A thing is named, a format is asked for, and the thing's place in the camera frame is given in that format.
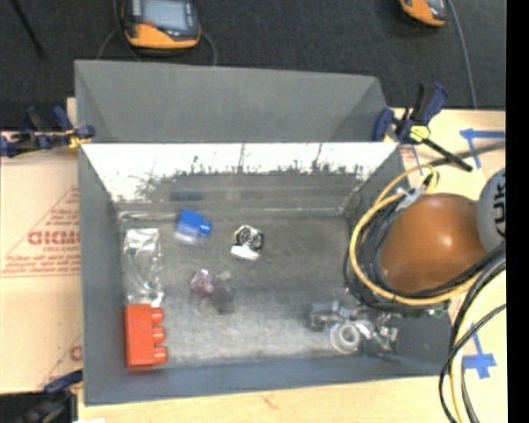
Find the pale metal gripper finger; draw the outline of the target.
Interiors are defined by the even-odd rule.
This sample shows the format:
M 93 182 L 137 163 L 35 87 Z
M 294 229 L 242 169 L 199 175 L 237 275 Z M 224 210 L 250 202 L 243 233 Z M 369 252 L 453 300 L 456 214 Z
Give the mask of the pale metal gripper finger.
M 396 354 L 399 350 L 399 329 L 393 326 L 366 326 L 363 351 L 368 355 Z
M 324 330 L 326 326 L 342 321 L 338 302 L 312 304 L 310 307 L 309 327 L 312 330 Z

